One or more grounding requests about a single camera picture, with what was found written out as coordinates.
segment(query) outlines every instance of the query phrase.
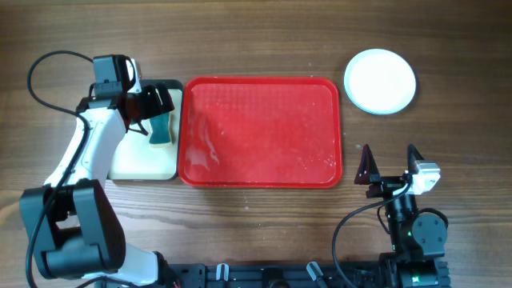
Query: wooden table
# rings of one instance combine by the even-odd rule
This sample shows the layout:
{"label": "wooden table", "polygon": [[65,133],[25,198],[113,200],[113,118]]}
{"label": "wooden table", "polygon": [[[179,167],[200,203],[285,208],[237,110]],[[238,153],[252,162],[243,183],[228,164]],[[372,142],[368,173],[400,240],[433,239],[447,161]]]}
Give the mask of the wooden table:
{"label": "wooden table", "polygon": [[[454,287],[512,283],[512,5],[509,1],[1,0],[0,287],[26,286],[27,236],[18,200],[60,161],[75,120],[26,90],[32,62],[52,50],[126,54],[144,78],[323,76],[341,91],[344,176],[329,190],[197,190],[172,182],[108,182],[127,240],[172,263],[330,263],[338,221],[372,202],[353,184],[369,143],[381,174],[400,174],[414,143],[442,168],[420,207],[450,219],[446,260]],[[369,48],[403,56],[418,93],[402,112],[373,116],[342,87],[348,61]],[[90,64],[57,56],[36,70],[36,92],[74,108]],[[340,260],[390,251],[375,210],[349,221]],[[40,286],[68,287],[77,282]]]}

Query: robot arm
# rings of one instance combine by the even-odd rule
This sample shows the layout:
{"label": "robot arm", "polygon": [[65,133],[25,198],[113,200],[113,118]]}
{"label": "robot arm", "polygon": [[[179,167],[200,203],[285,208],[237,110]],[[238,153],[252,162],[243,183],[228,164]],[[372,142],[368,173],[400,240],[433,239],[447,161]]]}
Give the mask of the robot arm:
{"label": "robot arm", "polygon": [[445,255],[448,219],[433,208],[419,210],[415,198],[432,190],[441,169],[425,160],[412,144],[407,149],[407,162],[402,176],[382,177],[370,147],[365,145],[354,180],[355,184],[369,185],[367,198],[389,200],[407,189],[403,196],[384,205],[394,252],[379,257],[382,277],[388,287],[449,287],[447,265],[438,260]]}
{"label": "robot arm", "polygon": [[[130,80],[127,62],[135,69],[133,62],[123,55],[94,59],[96,95],[82,99],[77,107],[77,112],[89,123],[89,137],[43,219],[35,242],[34,258],[45,278],[108,276],[143,286],[158,282],[162,273],[158,254],[126,244],[121,224],[104,193],[112,157],[130,123],[174,109],[164,86],[144,87],[139,94],[128,93],[129,88],[140,84],[136,77]],[[77,119],[74,136],[55,172],[43,187],[23,193],[20,207],[29,237],[45,200],[77,150],[83,129],[82,121]],[[57,222],[72,214],[78,216],[80,226],[60,229]]]}

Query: paper plate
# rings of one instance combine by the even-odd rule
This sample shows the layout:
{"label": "paper plate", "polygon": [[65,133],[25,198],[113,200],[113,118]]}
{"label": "paper plate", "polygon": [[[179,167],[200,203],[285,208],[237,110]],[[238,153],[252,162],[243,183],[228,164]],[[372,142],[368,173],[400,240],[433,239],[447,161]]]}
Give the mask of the paper plate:
{"label": "paper plate", "polygon": [[371,49],[350,60],[344,85],[350,100],[361,110],[393,114],[412,101],[416,78],[402,57],[388,50]]}

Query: red tray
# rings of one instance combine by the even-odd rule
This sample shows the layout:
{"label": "red tray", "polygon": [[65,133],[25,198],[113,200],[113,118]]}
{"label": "red tray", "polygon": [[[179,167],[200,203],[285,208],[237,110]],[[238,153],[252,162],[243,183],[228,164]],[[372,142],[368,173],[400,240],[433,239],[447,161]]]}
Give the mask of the red tray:
{"label": "red tray", "polygon": [[178,173],[192,186],[328,188],[342,176],[328,79],[195,78],[182,111]]}

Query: wire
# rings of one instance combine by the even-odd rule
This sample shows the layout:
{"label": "wire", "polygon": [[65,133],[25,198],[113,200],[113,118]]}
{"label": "wire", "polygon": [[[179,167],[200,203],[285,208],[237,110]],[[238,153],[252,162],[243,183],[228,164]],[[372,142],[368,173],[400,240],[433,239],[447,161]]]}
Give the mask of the wire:
{"label": "wire", "polygon": [[98,281],[112,282],[112,283],[116,283],[116,284],[124,285],[124,286],[128,286],[128,287],[138,287],[130,282],[108,278],[107,276],[101,276],[101,277],[92,278],[91,280],[88,280],[88,281],[76,286],[76,288],[84,288],[84,287],[87,287],[88,285],[90,285],[94,282],[98,282]]}
{"label": "wire", "polygon": [[405,195],[407,193],[407,191],[409,190],[409,187],[410,187],[410,182],[407,182],[406,187],[404,188],[404,190],[402,192],[400,192],[399,194],[397,194],[396,196],[393,196],[392,198],[390,198],[388,200],[383,200],[383,201],[379,201],[379,202],[376,202],[376,203],[373,203],[373,204],[369,204],[367,206],[361,207],[359,209],[356,209],[356,210],[350,212],[347,216],[344,217],[344,219],[342,219],[340,221],[340,223],[336,227],[336,230],[334,231],[334,235],[333,235],[333,260],[334,260],[334,264],[336,265],[336,269],[338,270],[338,273],[342,276],[343,280],[345,281],[345,283],[348,286],[350,286],[352,288],[357,288],[356,285],[354,285],[348,279],[348,277],[345,275],[345,273],[343,273],[343,270],[342,270],[342,268],[340,267],[340,265],[338,263],[338,256],[336,255],[336,239],[338,238],[339,230],[342,228],[342,226],[345,224],[345,222],[347,222],[350,218],[352,218],[356,214],[359,214],[359,213],[361,213],[361,212],[363,212],[365,210],[371,209],[371,208],[375,208],[377,206],[384,206],[384,205],[386,205],[388,203],[393,202],[394,200],[396,200],[396,199],[400,198],[401,196]]}
{"label": "wire", "polygon": [[44,217],[48,213],[48,211],[49,211],[53,201],[55,200],[55,197],[57,196],[57,192],[62,188],[64,182],[70,176],[71,171],[72,171],[72,169],[74,167],[74,164],[76,163],[76,161],[78,159],[78,156],[82,152],[83,147],[85,146],[85,144],[87,142],[87,138],[89,137],[89,131],[90,131],[89,123],[88,123],[88,121],[83,116],[81,116],[80,114],[78,114],[78,113],[76,113],[76,112],[74,112],[72,110],[68,110],[68,109],[61,108],[59,106],[55,106],[55,105],[49,104],[47,102],[44,102],[43,100],[41,100],[35,94],[34,90],[32,89],[32,73],[34,72],[35,67],[42,60],[44,60],[44,59],[46,59],[46,58],[48,58],[50,56],[56,55],[56,54],[69,54],[69,55],[73,55],[73,56],[77,56],[77,57],[83,58],[83,59],[85,59],[85,60],[87,60],[89,62],[93,61],[91,58],[88,58],[87,56],[84,56],[84,55],[76,53],[76,52],[66,51],[66,50],[54,51],[54,52],[50,52],[48,54],[44,54],[43,56],[38,58],[34,62],[34,64],[32,64],[32,67],[29,69],[29,73],[26,76],[26,87],[28,88],[28,91],[30,92],[30,95],[32,95],[32,98],[34,98],[37,102],[39,102],[40,104],[42,104],[45,107],[48,107],[50,109],[57,110],[57,111],[60,111],[60,112],[63,112],[63,113],[69,114],[69,115],[73,115],[73,116],[79,118],[82,121],[83,125],[84,125],[82,139],[80,140],[80,143],[78,144],[78,147],[77,147],[76,151],[74,152],[73,157],[70,160],[70,163],[68,164],[67,168],[64,170],[64,173],[62,174],[62,178],[58,181],[55,189],[52,191],[52,193],[50,194],[50,196],[46,200],[46,203],[45,203],[44,207],[42,208],[41,212],[39,213],[38,221],[37,221],[37,223],[36,223],[36,225],[34,227],[34,230],[32,231],[31,236],[30,236],[29,245],[26,248],[25,275],[26,275],[26,280],[28,281],[28,284],[29,284],[29,286],[31,288],[37,288],[38,287],[36,285],[36,283],[35,283],[34,276],[32,274],[32,255],[34,254],[35,242],[36,242],[36,238],[37,238],[38,233],[39,233],[39,229],[41,228],[42,220],[44,219]]}
{"label": "wire", "polygon": [[381,218],[381,208],[383,208],[384,206],[379,206],[377,208],[377,218],[378,218],[378,221],[381,223],[382,225],[382,228],[384,228],[384,231],[389,235],[390,234],[390,231],[387,229],[387,226],[386,224],[384,224],[384,221],[382,220]]}
{"label": "wire", "polygon": [[423,208],[423,209],[420,209],[420,211],[418,211],[418,214],[421,214],[421,213],[432,213],[432,214],[437,215],[445,223],[446,228],[448,228],[448,217],[446,215],[444,215],[443,213],[441,213],[441,211],[436,210],[434,208]]}
{"label": "wire", "polygon": [[94,83],[90,84],[90,86],[89,86],[89,95],[87,95],[87,97],[89,98],[89,101],[93,101],[93,89],[94,89]]}
{"label": "wire", "polygon": [[144,136],[147,136],[150,134],[146,129],[144,129],[144,126],[142,125],[142,123],[137,122],[137,125],[140,130],[135,130],[135,129],[131,129],[131,128],[128,128],[128,130],[133,131],[135,133],[140,133]]}

